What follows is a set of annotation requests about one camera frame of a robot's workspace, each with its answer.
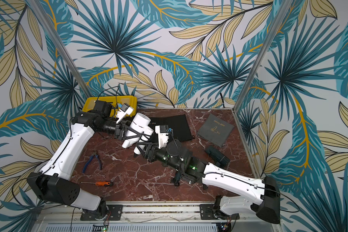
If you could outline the white hair dryer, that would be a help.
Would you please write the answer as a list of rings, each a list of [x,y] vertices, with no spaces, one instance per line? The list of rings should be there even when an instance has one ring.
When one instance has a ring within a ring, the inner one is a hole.
[[[137,113],[130,124],[130,128],[134,131],[127,130],[126,133],[127,137],[134,136],[134,138],[125,139],[122,147],[128,148],[132,145],[136,145],[134,153],[140,155],[141,150],[143,150],[145,146],[141,143],[148,142],[154,132],[153,129],[149,127],[150,122],[151,119],[149,117]]]

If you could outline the black hair dryer pouch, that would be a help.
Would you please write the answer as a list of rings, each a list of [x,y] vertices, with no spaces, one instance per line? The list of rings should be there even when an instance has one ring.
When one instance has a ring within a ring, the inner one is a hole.
[[[149,123],[149,127],[154,131],[153,134],[151,135],[151,138],[149,142],[156,143],[158,142],[158,135],[155,132],[155,127],[159,125],[164,125],[165,124],[165,118],[150,118],[151,121]]]

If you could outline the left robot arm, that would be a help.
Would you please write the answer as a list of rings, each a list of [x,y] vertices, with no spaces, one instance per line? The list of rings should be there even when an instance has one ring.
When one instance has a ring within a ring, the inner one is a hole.
[[[53,157],[37,173],[31,173],[27,183],[43,201],[73,206],[103,216],[107,212],[102,197],[91,194],[70,181],[76,163],[89,139],[96,132],[113,135],[123,141],[127,148],[136,143],[148,127],[150,118],[137,113],[132,122],[124,121],[131,113],[131,108],[124,104],[118,111],[117,118],[110,116],[112,104],[96,101],[88,112],[79,112],[71,120],[70,130]]]

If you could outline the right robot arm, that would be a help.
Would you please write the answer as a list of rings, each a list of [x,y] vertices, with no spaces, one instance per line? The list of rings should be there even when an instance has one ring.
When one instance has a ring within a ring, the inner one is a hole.
[[[225,218],[240,213],[255,215],[271,224],[280,223],[280,191],[272,177],[251,178],[224,170],[212,163],[204,162],[183,146],[177,139],[165,147],[158,143],[139,142],[134,149],[135,156],[143,156],[147,161],[159,161],[164,166],[176,170],[173,184],[181,180],[215,186],[242,196],[218,196],[211,213],[217,218]]]

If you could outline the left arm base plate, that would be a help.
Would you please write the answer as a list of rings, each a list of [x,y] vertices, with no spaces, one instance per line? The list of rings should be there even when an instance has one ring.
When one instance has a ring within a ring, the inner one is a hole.
[[[123,205],[105,205],[95,211],[83,209],[81,221],[120,221]]]

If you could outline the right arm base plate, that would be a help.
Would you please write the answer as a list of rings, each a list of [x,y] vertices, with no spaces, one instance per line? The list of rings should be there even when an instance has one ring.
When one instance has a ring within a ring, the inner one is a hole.
[[[200,216],[201,220],[239,220],[240,215],[238,213],[233,215],[227,215],[216,209],[214,204],[200,204]]]

